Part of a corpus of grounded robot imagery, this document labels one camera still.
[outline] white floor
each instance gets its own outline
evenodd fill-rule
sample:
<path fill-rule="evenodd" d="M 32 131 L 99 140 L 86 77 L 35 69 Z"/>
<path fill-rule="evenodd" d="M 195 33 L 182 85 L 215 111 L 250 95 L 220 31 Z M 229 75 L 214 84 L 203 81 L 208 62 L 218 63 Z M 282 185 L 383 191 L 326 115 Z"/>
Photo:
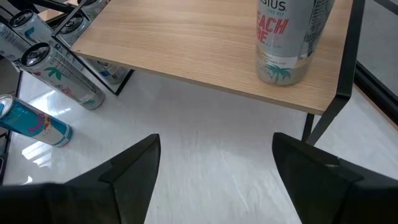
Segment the white floor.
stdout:
<path fill-rule="evenodd" d="M 14 134 L 6 184 L 65 182 L 150 133 L 162 142 L 146 223 L 300 223 L 271 153 L 276 131 L 299 138 L 305 113 L 136 72 L 88 111 L 30 75 L 21 98 L 70 124 L 62 148 Z M 317 146 L 398 179 L 397 130 L 354 90 Z"/>

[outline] canned drink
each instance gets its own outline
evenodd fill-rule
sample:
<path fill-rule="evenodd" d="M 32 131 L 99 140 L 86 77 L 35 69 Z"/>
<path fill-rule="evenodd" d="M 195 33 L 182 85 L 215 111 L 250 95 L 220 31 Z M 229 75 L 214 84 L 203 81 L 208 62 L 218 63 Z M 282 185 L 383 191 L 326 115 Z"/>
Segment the canned drink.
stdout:
<path fill-rule="evenodd" d="M 90 21 L 80 13 L 77 13 L 60 31 L 60 37 L 68 45 L 73 45 L 79 36 L 84 33 L 89 24 Z M 110 63 L 99 62 L 88 58 L 85 58 L 85 60 L 110 84 L 119 83 L 124 79 L 128 72 L 125 68 Z"/>
<path fill-rule="evenodd" d="M 29 48 L 21 59 L 22 67 L 34 77 L 92 110 L 105 99 L 105 94 L 87 79 L 60 52 L 47 43 Z"/>
<path fill-rule="evenodd" d="M 69 125 L 11 95 L 0 96 L 0 126 L 56 147 L 73 134 Z"/>
<path fill-rule="evenodd" d="M 21 57 L 30 47 L 24 39 L 18 36 L 8 26 L 0 23 L 0 55 L 12 61 L 15 66 L 21 65 Z"/>
<path fill-rule="evenodd" d="M 81 10 L 93 21 L 108 3 L 109 0 L 88 0 Z"/>
<path fill-rule="evenodd" d="M 32 10 L 27 9 L 16 14 L 11 18 L 9 25 L 30 45 L 48 43 L 71 61 L 76 68 L 83 69 L 83 65 L 51 37 L 53 31 L 51 27 Z"/>
<path fill-rule="evenodd" d="M 299 82 L 310 66 L 334 0 L 258 0 L 256 70 L 276 85 Z"/>

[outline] can lid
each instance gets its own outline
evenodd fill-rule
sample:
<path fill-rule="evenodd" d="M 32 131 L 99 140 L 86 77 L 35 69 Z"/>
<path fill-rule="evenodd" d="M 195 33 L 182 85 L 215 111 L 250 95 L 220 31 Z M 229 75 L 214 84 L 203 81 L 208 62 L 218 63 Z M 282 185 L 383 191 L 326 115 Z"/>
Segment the can lid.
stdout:
<path fill-rule="evenodd" d="M 0 95 L 0 118 L 2 118 L 8 111 L 10 110 L 12 106 L 12 102 L 14 100 L 12 99 L 11 95 L 4 94 Z"/>
<path fill-rule="evenodd" d="M 97 0 L 88 0 L 86 2 L 85 6 L 88 6 L 89 4 L 91 4 L 91 3 L 95 2 L 95 1 L 97 1 Z"/>
<path fill-rule="evenodd" d="M 30 9 L 23 10 L 11 18 L 9 24 L 11 27 L 19 27 L 24 25 L 34 15 L 34 12 Z"/>
<path fill-rule="evenodd" d="M 69 22 L 61 29 L 60 34 L 69 34 L 78 27 L 80 27 L 83 22 L 83 15 L 76 13 Z"/>
<path fill-rule="evenodd" d="M 21 64 L 25 67 L 30 67 L 43 61 L 50 52 L 48 43 L 39 43 L 31 46 L 21 58 Z"/>

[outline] palm tree graphic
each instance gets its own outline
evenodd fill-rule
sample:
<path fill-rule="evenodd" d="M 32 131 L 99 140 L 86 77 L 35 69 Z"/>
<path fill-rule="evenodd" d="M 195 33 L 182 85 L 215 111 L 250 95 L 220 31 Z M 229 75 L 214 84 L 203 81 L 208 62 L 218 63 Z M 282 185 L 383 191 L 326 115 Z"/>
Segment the palm tree graphic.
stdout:
<path fill-rule="evenodd" d="M 86 102 L 83 103 L 83 105 L 90 105 L 90 106 L 94 106 L 94 104 L 96 103 L 95 100 L 88 100 Z"/>
<path fill-rule="evenodd" d="M 279 77 L 282 77 L 282 81 L 286 77 L 290 78 L 290 68 L 279 68 L 277 65 L 266 65 L 266 68 L 271 71 L 271 78 L 275 77 L 275 84 L 278 83 Z"/>
<path fill-rule="evenodd" d="M 49 77 L 51 77 L 52 75 L 55 74 L 55 77 L 57 78 L 57 80 L 61 80 L 62 75 L 63 75 L 62 72 L 60 72 L 57 68 L 54 68 L 54 67 L 46 68 L 45 71 L 50 71 Z"/>

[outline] blue can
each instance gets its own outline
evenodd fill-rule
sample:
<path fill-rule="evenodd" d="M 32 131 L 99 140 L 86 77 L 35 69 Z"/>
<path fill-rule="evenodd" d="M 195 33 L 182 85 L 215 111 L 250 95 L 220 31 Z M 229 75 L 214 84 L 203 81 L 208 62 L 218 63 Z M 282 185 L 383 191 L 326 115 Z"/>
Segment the blue can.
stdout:
<path fill-rule="evenodd" d="M 56 147 L 73 133 L 69 125 L 11 95 L 0 96 L 0 126 Z"/>

